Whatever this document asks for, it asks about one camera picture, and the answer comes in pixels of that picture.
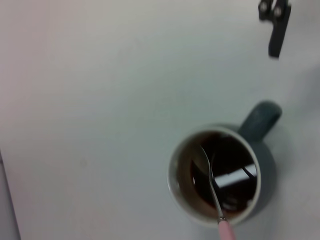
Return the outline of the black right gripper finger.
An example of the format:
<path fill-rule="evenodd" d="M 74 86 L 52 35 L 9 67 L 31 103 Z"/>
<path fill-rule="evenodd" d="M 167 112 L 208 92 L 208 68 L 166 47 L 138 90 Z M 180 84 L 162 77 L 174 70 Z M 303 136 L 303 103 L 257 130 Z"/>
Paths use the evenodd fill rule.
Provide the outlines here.
<path fill-rule="evenodd" d="M 272 23 L 273 29 L 268 44 L 268 55 L 278 59 L 282 50 L 292 5 L 288 0 L 261 0 L 258 5 L 258 17 L 261 22 Z"/>

